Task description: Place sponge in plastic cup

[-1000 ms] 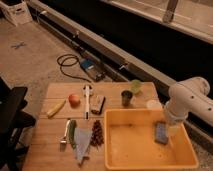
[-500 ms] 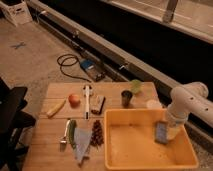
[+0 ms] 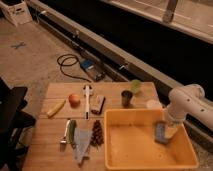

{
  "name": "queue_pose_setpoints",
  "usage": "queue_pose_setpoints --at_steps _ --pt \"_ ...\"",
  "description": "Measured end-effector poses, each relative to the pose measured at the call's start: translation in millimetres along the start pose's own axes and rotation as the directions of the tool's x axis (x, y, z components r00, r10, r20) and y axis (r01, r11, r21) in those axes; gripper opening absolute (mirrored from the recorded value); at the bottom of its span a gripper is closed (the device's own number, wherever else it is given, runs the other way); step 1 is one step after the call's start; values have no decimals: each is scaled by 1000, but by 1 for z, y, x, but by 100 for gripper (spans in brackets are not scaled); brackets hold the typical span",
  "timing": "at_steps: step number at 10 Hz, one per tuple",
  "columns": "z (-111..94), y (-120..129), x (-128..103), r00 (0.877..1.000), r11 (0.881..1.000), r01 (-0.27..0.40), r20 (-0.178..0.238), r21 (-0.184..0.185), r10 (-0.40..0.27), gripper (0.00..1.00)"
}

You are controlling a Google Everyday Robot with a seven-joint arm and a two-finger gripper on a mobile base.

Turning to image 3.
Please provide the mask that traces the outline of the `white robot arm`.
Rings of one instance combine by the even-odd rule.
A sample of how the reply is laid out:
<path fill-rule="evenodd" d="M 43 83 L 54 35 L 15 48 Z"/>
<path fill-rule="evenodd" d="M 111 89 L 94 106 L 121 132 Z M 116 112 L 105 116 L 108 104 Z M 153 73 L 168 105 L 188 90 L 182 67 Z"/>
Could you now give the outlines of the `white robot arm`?
<path fill-rule="evenodd" d="M 171 139 L 190 114 L 213 131 L 213 104 L 205 100 L 205 91 L 198 84 L 172 89 L 165 109 L 165 137 Z"/>

